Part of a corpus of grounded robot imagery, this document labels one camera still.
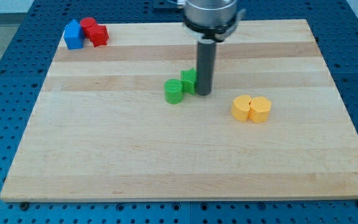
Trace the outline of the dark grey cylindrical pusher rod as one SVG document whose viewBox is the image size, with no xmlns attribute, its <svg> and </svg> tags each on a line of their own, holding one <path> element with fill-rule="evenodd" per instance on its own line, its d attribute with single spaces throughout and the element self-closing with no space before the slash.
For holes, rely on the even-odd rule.
<svg viewBox="0 0 358 224">
<path fill-rule="evenodd" d="M 213 86 L 214 62 L 216 58 L 215 42 L 198 42 L 196 61 L 196 91 L 201 96 L 211 93 Z"/>
</svg>

